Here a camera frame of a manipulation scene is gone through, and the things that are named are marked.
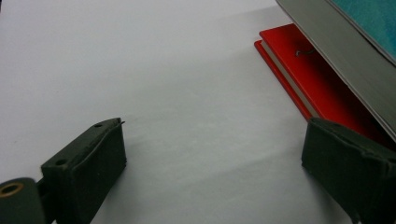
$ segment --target red object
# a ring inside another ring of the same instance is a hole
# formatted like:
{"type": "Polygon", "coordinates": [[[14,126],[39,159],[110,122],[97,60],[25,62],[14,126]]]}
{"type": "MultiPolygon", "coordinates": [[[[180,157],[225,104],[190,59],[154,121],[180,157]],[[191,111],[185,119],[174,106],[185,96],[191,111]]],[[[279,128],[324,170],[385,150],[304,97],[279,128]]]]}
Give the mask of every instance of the red object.
{"type": "Polygon", "coordinates": [[[394,148],[374,117],[317,51],[296,56],[297,50],[308,52],[314,47],[294,24],[262,31],[260,36],[256,49],[305,119],[329,119],[394,148]]]}

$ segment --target book cover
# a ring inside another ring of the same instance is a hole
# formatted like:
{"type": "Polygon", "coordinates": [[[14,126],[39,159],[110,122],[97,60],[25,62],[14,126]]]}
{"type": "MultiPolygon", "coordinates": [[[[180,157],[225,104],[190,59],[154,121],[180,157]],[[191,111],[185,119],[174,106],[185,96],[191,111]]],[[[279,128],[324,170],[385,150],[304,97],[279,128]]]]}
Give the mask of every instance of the book cover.
{"type": "Polygon", "coordinates": [[[294,24],[260,35],[256,48],[306,119],[329,119],[393,147],[370,112],[294,24]]]}
{"type": "Polygon", "coordinates": [[[396,65],[396,1],[327,1],[396,65]]]}

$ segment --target red cover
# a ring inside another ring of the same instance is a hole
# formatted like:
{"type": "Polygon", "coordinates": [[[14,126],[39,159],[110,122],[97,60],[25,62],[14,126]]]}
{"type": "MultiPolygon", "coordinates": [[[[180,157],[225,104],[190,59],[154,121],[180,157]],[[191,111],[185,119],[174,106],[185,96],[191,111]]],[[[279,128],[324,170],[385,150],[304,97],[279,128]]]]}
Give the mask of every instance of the red cover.
{"type": "MultiPolygon", "coordinates": [[[[260,36],[321,118],[343,124],[376,142],[393,147],[393,142],[381,131],[374,117],[317,51],[295,55],[296,50],[309,51],[313,46],[294,24],[262,31],[260,36]]],[[[262,41],[255,43],[256,49],[303,116],[310,119],[312,115],[265,51],[262,41]]]]}

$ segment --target teal book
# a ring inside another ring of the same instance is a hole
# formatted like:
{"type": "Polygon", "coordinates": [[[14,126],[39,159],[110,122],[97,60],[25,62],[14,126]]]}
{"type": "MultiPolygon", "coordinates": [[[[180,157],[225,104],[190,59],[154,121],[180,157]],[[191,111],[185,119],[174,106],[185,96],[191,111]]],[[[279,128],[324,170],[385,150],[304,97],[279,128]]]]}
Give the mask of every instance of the teal book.
{"type": "Polygon", "coordinates": [[[395,0],[328,0],[376,49],[396,65],[395,0]]]}

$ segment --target stacked books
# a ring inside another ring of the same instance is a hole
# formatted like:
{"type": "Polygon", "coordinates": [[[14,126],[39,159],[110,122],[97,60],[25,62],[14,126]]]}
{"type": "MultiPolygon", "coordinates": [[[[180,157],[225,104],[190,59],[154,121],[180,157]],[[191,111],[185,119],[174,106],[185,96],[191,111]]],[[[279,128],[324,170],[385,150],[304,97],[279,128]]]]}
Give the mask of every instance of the stacked books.
{"type": "Polygon", "coordinates": [[[255,46],[310,119],[303,167],[353,223],[395,223],[396,1],[276,1],[294,24],[255,46]]]}
{"type": "Polygon", "coordinates": [[[361,13],[383,2],[394,12],[396,2],[364,1],[277,0],[294,24],[262,31],[255,46],[306,119],[330,119],[395,148],[396,21],[384,28],[390,14],[376,12],[381,29],[370,29],[375,16],[361,13]]]}

